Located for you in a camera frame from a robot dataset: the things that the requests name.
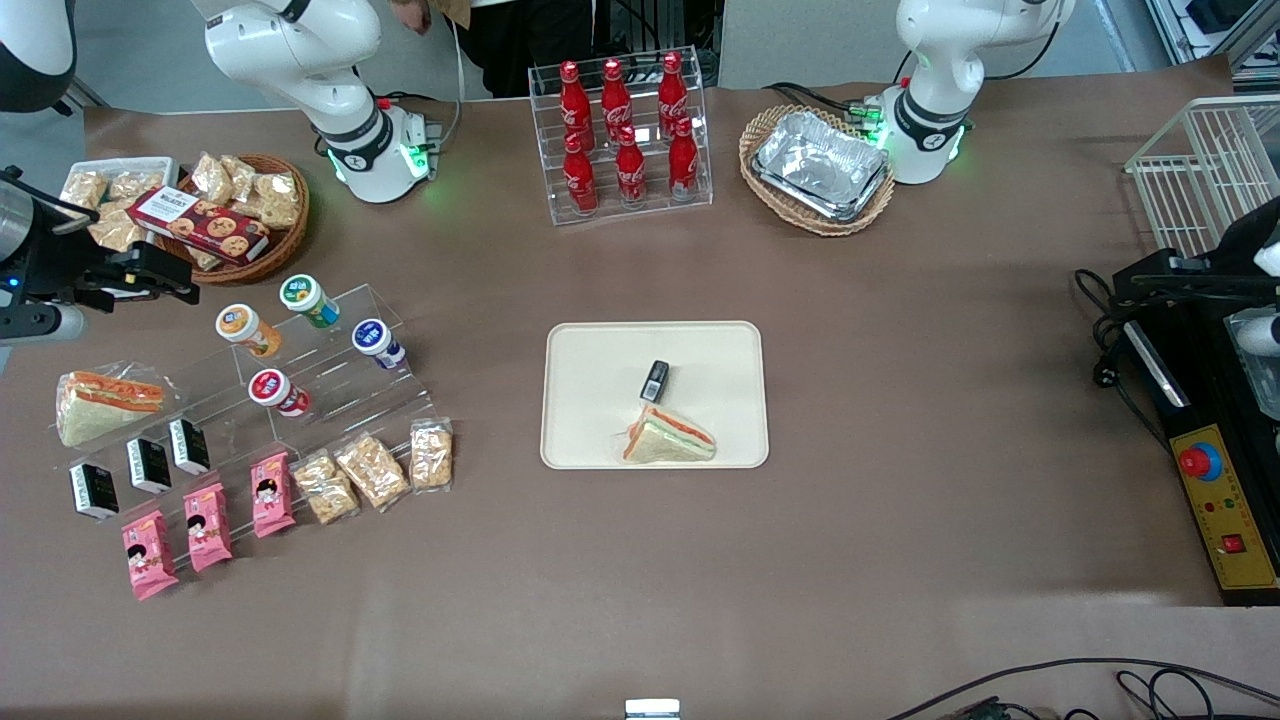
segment brown tabletop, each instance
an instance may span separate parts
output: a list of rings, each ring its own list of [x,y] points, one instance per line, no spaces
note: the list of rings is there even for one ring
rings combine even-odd
[[[467,105],[439,181],[389,206],[338,184],[297,113],[91,111],[92,156],[303,169],[312,229],[292,268],[396,306],[460,419],[457,484],[246,541],[248,557],[138,603],[119,536],[74,515],[52,470],[54,383],[192,363],[223,347],[209,327],[230,301],[284,318],[276,284],[123,307],[81,342],[17,351],[0,378],[5,715],[616,717],[672,696],[691,719],[874,719],[1071,655],[1280,684],[1280,616],[1217,606],[1167,459],[1091,383],[1092,311],[1069,291],[1074,268],[1149,250],[1121,163],[1187,100],[1229,92],[1222,63],[989,83],[945,177],[835,241],[781,223],[737,174],[737,133],[780,101],[764,91],[709,94],[712,206],[567,229],[518,101]],[[548,331],[658,319],[760,328],[768,462],[545,468]],[[1123,705],[1100,667],[989,689]]]

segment pink snack package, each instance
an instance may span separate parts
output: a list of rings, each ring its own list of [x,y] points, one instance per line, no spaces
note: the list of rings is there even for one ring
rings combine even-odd
[[[124,552],[129,556],[129,584],[138,600],[146,600],[178,582],[173,553],[159,510],[124,527]]]
[[[198,573],[223,560],[232,559],[230,528],[227,527],[227,498],[223,484],[209,487],[182,498],[187,510],[187,548],[191,566]]]
[[[288,460],[289,454],[282,452],[262,460],[250,470],[250,488],[253,491],[253,534],[260,538],[293,525]]]

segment coca-cola bottle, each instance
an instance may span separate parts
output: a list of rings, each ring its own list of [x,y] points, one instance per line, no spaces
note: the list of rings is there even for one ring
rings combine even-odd
[[[595,172],[582,150],[581,135],[564,136],[564,182],[573,200],[573,211],[584,218],[595,214]]]
[[[618,142],[618,132],[631,124],[631,94],[622,83],[622,63],[617,58],[604,61],[604,90],[600,92],[600,108],[604,110],[604,129],[611,142]]]
[[[694,143],[694,123],[689,118],[676,120],[676,137],[671,141],[671,199],[685,202],[698,187],[698,145]]]
[[[658,83],[658,126],[662,128],[662,137],[668,142],[676,137],[676,120],[687,115],[685,105],[689,102],[689,90],[685,88],[685,78],[680,74],[685,60],[680,53],[667,53],[662,59],[662,82]]]
[[[618,129],[618,190],[622,206],[635,210],[644,205],[644,152],[636,147],[636,129],[631,123]]]
[[[564,117],[564,140],[577,136],[584,152],[595,150],[595,128],[591,127],[591,101],[577,81],[577,63],[561,63],[561,115]]]

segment yogurt container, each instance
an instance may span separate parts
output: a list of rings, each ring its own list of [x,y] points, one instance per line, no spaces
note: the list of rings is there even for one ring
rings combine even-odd
[[[293,275],[280,286],[280,302],[317,328],[338,322],[338,305],[311,275]]]
[[[280,350],[280,333],[262,322],[248,305],[237,302],[223,307],[214,320],[214,329],[227,342],[243,345],[259,357],[270,357]]]
[[[274,407],[285,418],[297,418],[311,407],[311,395],[274,368],[259,370],[253,375],[248,382],[248,396],[262,407]]]
[[[351,343],[385,370],[393,370],[404,363],[404,348],[396,341],[387,323],[378,318],[361,320],[351,332]]]

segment red button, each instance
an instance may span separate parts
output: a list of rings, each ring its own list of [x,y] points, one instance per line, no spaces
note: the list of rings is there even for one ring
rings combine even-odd
[[[1198,447],[1188,447],[1178,455],[1178,464],[1183,471],[1193,478],[1203,478],[1213,469],[1208,452]]]

